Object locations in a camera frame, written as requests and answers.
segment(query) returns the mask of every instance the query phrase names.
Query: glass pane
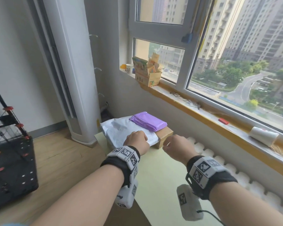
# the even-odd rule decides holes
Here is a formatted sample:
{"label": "glass pane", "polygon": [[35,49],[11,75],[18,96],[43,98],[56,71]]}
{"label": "glass pane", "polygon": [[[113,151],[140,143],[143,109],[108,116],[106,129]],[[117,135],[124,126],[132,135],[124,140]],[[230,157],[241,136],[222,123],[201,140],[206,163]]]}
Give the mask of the glass pane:
{"label": "glass pane", "polygon": [[283,0],[216,0],[188,89],[283,130]]}
{"label": "glass pane", "polygon": [[135,39],[135,56],[148,60],[153,52],[159,54],[158,63],[163,66],[162,78],[176,83],[184,49],[174,48],[145,40]]}
{"label": "glass pane", "polygon": [[137,20],[182,24],[188,0],[138,0]]}

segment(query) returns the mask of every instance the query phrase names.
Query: hand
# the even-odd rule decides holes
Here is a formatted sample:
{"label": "hand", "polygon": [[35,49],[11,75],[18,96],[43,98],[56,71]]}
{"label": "hand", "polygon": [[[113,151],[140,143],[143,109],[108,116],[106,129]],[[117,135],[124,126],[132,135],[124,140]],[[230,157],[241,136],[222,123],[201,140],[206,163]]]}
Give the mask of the hand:
{"label": "hand", "polygon": [[181,162],[185,166],[191,158],[198,155],[194,149],[194,144],[178,135],[167,137],[162,149],[172,159]]}
{"label": "hand", "polygon": [[140,155],[144,155],[150,148],[150,145],[147,142],[148,137],[143,131],[132,132],[127,136],[127,139],[124,141],[124,146],[133,146],[135,147]]}

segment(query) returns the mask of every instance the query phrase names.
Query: light green tabletop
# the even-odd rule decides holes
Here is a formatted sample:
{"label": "light green tabletop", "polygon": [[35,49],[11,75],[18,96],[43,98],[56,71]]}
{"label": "light green tabletop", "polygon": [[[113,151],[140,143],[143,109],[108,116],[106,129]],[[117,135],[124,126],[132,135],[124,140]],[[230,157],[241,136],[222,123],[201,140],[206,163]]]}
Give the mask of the light green tabletop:
{"label": "light green tabletop", "polygon": [[[95,135],[106,154],[110,152],[103,133]],[[138,188],[135,200],[152,226],[219,226],[210,214],[204,213],[203,220],[185,221],[181,215],[176,189],[185,180],[186,168],[171,159],[162,149],[150,148],[141,157],[137,174]],[[200,200],[202,209],[217,216],[209,201]]]}

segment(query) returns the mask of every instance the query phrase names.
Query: window frame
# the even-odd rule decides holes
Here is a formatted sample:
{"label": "window frame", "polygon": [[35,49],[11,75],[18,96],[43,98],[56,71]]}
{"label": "window frame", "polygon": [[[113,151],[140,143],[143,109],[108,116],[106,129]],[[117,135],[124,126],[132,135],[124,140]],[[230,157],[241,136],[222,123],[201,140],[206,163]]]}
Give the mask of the window frame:
{"label": "window frame", "polygon": [[[196,101],[203,102],[209,106],[212,106],[213,108],[219,110],[221,113],[229,115],[230,117],[237,119],[247,125],[264,128],[273,132],[279,132],[279,140],[283,141],[283,130],[266,123],[263,118],[261,120],[259,117],[256,118],[250,116],[243,113],[242,111],[236,110],[234,107],[230,107],[225,103],[219,102],[216,99],[209,98],[203,94],[188,89],[188,83],[192,76],[192,72],[194,70],[198,52],[201,46],[200,41],[203,43],[202,39],[209,30],[208,18],[212,14],[214,7],[213,1],[216,2],[216,0],[189,0],[187,9],[192,9],[193,6],[195,6],[195,8],[193,8],[194,10],[186,12],[183,25],[174,25],[136,21],[138,0],[130,0],[129,38],[132,43],[129,44],[131,45],[130,50],[132,52],[129,53],[129,55],[134,54],[133,52],[135,38],[158,43],[161,45],[185,49],[177,82],[170,82],[162,78],[161,82],[163,84],[168,85],[176,89],[177,91],[194,98]],[[181,42],[181,38],[186,34],[187,29],[189,28],[189,22],[191,22],[192,19],[195,19],[194,25],[197,25],[197,27],[193,27],[192,29],[192,41],[189,44],[183,44]]]}

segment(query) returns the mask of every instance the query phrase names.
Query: purple plastic bag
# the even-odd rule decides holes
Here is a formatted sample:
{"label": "purple plastic bag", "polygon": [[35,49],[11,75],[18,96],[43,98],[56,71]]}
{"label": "purple plastic bag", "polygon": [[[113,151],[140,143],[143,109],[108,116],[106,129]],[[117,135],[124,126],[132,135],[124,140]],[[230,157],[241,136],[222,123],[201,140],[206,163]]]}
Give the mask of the purple plastic bag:
{"label": "purple plastic bag", "polygon": [[167,126],[166,122],[148,114],[147,112],[135,114],[129,118],[129,120],[152,132],[157,132]]}

